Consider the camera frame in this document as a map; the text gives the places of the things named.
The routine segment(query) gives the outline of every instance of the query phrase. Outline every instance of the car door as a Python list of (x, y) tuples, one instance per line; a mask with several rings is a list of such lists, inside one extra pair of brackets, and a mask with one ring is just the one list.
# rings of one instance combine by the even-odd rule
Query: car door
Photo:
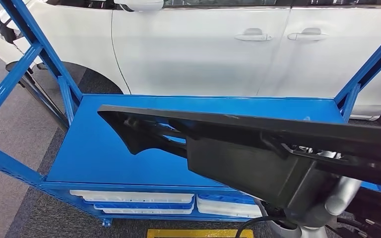
[[(381, 44), (381, 2), (358, 1), (293, 7), (258, 95), (334, 97)], [(360, 93), (353, 114), (381, 114), (381, 73)]]
[[(93, 70), (129, 94), (113, 51), (113, 4), (105, 0), (24, 0), (27, 1), (30, 13), (63, 62)], [(7, 27), (18, 31), (10, 17), (4, 16), (1, 20), (9, 21)], [(22, 34), (11, 43), (23, 53), (30, 47)], [(42, 61), (37, 57), (34, 62)]]
[(132, 94), (254, 96), (289, 6), (288, 0), (165, 0), (157, 11), (114, 10), (120, 70)]

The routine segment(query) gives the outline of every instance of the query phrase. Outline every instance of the car door handle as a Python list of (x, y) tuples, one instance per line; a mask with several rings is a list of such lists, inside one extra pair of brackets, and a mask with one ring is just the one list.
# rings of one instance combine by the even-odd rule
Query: car door handle
[(241, 41), (269, 41), (272, 39), (272, 36), (263, 34), (259, 28), (249, 28), (246, 29), (243, 34), (236, 35), (234, 38)]
[(301, 32), (291, 33), (287, 36), (288, 39), (293, 41), (320, 41), (326, 39), (327, 34), (322, 34), (320, 28), (309, 27), (305, 28)]
[(291, 33), (287, 36), (293, 41), (320, 41), (328, 38), (327, 34), (306, 34), (306, 33)]
[(272, 36), (268, 36), (267, 34), (261, 34), (261, 35), (237, 35), (234, 38), (241, 40), (241, 41), (269, 41), (272, 39)]

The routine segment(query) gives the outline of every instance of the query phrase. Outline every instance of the metal bracket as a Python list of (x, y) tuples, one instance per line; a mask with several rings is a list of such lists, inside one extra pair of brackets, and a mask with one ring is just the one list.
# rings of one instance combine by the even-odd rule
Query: metal bracket
[(110, 227), (112, 225), (112, 218), (103, 218), (103, 227)]
[(344, 105), (341, 108), (342, 118), (345, 122), (348, 122), (350, 119), (351, 112), (354, 108), (354, 103), (356, 102), (357, 95), (359, 95), (361, 85), (360, 83), (356, 84), (353, 89), (348, 93), (347, 98), (344, 101)]

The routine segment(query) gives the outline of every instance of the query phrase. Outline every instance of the gray carpet floor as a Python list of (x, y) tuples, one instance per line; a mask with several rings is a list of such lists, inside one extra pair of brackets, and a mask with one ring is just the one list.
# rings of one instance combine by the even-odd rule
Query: gray carpet floor
[[(110, 82), (99, 80), (99, 77), (99, 74), (87, 70), (79, 84), (80, 89), (83, 92), (119, 93)], [(350, 123), (381, 126), (381, 118), (377, 121), (351, 120)], [(58, 129), (38, 168), (39, 172), (46, 174), (50, 169), (63, 138), (64, 134)], [(111, 227), (105, 228), (98, 219), (29, 188), (5, 238), (143, 238), (147, 229), (235, 229), (238, 225), (229, 222), (115, 219)], [(260, 223), (251, 229), (255, 237), (271, 237), (266, 224)], [(328, 235), (330, 238), (338, 237), (331, 232)]]

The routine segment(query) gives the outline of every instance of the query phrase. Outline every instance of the blue metal tube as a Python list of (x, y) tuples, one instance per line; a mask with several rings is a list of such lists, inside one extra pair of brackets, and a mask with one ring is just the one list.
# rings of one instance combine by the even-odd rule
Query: blue metal tube
[(342, 108), (342, 118), (344, 122), (348, 122), (350, 119), (351, 112), (354, 108), (354, 103), (356, 102), (357, 95), (360, 92), (360, 83), (356, 84), (353, 89), (351, 89), (350, 93), (348, 94), (347, 100), (345, 100), (344, 106)]
[[(37, 40), (43, 45), (43, 48), (46, 50), (47, 54), (49, 55), (49, 57), (51, 59), (50, 61), (53, 62), (53, 64), (58, 69), (58, 71), (64, 77), (64, 80), (66, 80), (67, 84), (72, 89), (74, 95), (78, 98), (79, 101), (81, 101), (82, 92), (80, 91), (77, 84), (75, 83), (75, 81), (73, 80), (71, 75), (69, 74), (68, 70), (63, 65), (61, 59), (56, 54), (55, 50), (50, 45), (48, 39), (44, 35), (43, 31), (40, 29), (36, 20), (34, 20), (33, 16), (31, 15), (28, 8), (25, 6), (24, 2), (21, 0), (11, 0), (11, 2), (16, 7), (17, 11), (23, 16), (24, 20), (26, 22), (28, 22), (28, 26), (34, 32), (34, 35), (36, 36)], [(15, 24), (19, 27), (19, 22), (17, 22), (17, 20), (14, 18), (12, 18), (12, 19), (14, 20)], [(44, 63), (46, 63), (46, 66), (49, 67), (47, 65), (48, 61), (46, 59), (42, 58), (41, 56), (40, 56), (40, 58), (42, 59), (42, 61)]]
[(61, 88), (62, 101), (63, 105), (65, 106), (66, 118), (68, 119), (69, 125), (71, 125), (73, 121), (73, 101), (71, 91), (69, 90), (66, 80), (64, 80), (62, 76), (58, 77), (58, 84)]
[(5, 79), (0, 83), (0, 106), (42, 49), (43, 48), (39, 43), (32, 44), (20, 61), (15, 65), (13, 70), (9, 72)]
[(86, 204), (83, 202), (82, 198), (74, 195), (70, 195), (70, 193), (66, 190), (52, 190), (41, 188), (40, 184), (43, 182), (44, 177), (38, 172), (32, 170), (21, 162), (17, 161), (13, 157), (5, 154), (0, 151), (0, 171), (20, 180), (21, 182), (25, 182), (34, 188), (47, 193), (63, 202), (66, 202), (94, 217), (100, 217), (102, 212), (100, 210), (94, 209), (93, 205)]
[(127, 191), (127, 192), (167, 192), (167, 193), (207, 193), (215, 194), (240, 194), (230, 187), (210, 186), (177, 186), (177, 185), (139, 185), (139, 184), (114, 184), (114, 183), (84, 183), (84, 182), (58, 182), (44, 181), (41, 184), (44, 189), (63, 190), (97, 190), (97, 191)]
[(381, 71), (381, 46), (364, 63), (357, 73), (347, 82), (347, 84), (335, 96), (337, 105), (347, 97), (348, 93), (360, 83), (360, 91)]

